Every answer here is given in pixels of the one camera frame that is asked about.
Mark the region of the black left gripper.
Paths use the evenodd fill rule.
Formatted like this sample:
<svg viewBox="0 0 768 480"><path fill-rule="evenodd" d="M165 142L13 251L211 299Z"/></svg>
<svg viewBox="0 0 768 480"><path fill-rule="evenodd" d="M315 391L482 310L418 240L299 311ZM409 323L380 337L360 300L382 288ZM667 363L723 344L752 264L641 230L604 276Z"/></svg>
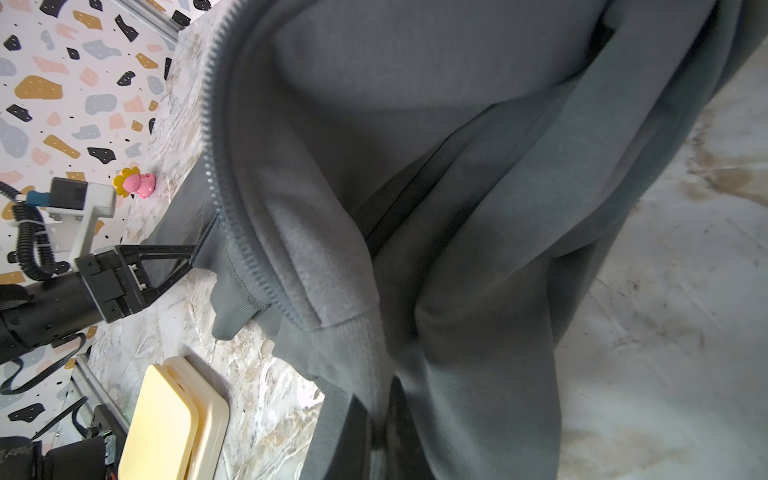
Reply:
<svg viewBox="0 0 768 480"><path fill-rule="evenodd" d="M3 285L1 361L148 308L192 270L217 223L215 217L194 244L119 245L78 258L75 271Z"/></svg>

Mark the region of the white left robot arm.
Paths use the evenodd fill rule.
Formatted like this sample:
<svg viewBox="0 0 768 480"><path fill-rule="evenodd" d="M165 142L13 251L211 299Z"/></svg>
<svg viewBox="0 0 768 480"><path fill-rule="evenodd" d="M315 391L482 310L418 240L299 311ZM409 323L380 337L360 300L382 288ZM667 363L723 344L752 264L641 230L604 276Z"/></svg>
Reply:
<svg viewBox="0 0 768 480"><path fill-rule="evenodd" d="M83 346L83 329L151 306L192 269L201 246L118 245L77 258L74 272L2 286L1 361L23 367L23 355L44 343ZM76 427L82 440L45 451L42 436L75 418L87 400L76 400L30 438L2 438L2 478L213 478L229 405L184 357L147 368L129 426L100 404L91 426Z"/></svg>

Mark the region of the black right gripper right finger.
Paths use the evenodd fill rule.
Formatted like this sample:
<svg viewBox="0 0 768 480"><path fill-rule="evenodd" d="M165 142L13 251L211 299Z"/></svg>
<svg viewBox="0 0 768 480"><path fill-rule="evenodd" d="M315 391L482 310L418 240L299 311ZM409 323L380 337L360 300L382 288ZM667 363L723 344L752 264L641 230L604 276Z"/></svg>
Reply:
<svg viewBox="0 0 768 480"><path fill-rule="evenodd" d="M391 383L385 423L387 479L434 479L425 450L425 402L398 377Z"/></svg>

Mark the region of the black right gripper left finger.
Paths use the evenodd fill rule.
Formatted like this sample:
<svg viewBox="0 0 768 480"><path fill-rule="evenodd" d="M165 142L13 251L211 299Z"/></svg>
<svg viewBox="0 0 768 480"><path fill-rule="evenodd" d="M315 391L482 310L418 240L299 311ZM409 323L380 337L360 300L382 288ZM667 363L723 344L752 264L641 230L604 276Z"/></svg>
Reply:
<svg viewBox="0 0 768 480"><path fill-rule="evenodd" d="M369 418L346 392L327 392L300 479L368 479Z"/></svg>

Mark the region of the grey zip-up jacket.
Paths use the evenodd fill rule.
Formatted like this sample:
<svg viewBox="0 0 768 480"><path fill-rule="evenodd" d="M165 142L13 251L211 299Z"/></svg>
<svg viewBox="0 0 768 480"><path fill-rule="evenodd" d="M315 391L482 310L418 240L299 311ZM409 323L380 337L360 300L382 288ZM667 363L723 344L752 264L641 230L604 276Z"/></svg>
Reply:
<svg viewBox="0 0 768 480"><path fill-rule="evenodd" d="M434 479L553 479L555 348L633 205L767 34L763 1L240 1L153 244L369 418L425 402Z"/></svg>

